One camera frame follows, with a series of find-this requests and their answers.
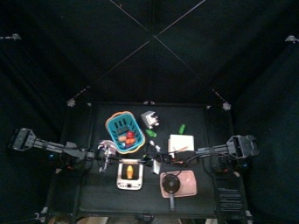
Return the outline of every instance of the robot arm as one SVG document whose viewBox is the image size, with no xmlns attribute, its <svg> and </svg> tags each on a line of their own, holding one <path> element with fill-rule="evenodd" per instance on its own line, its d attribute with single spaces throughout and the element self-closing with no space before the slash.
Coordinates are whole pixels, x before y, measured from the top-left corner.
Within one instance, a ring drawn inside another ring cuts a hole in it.
<svg viewBox="0 0 299 224">
<path fill-rule="evenodd" d="M 7 147 L 16 151 L 26 151 L 30 148 L 40 148 L 46 151 L 66 153 L 68 155 L 78 159 L 94 158 L 93 152 L 78 150 L 74 143 L 66 142 L 64 146 L 62 144 L 44 141 L 36 137 L 29 129 L 25 128 L 16 130 Z"/>
</svg>

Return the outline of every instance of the blue basket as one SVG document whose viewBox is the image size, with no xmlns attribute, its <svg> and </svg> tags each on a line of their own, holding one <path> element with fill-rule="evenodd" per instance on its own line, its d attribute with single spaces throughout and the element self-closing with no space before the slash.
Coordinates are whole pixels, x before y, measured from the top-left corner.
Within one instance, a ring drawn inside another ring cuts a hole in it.
<svg viewBox="0 0 299 224">
<path fill-rule="evenodd" d="M 129 130 L 134 132 L 134 143 L 126 148 L 124 143 L 117 141 L 117 137 L 124 135 Z M 128 111 L 117 112 L 106 119 L 106 131 L 120 154 L 136 152 L 145 143 L 144 133 L 138 129 L 133 114 Z"/>
</svg>

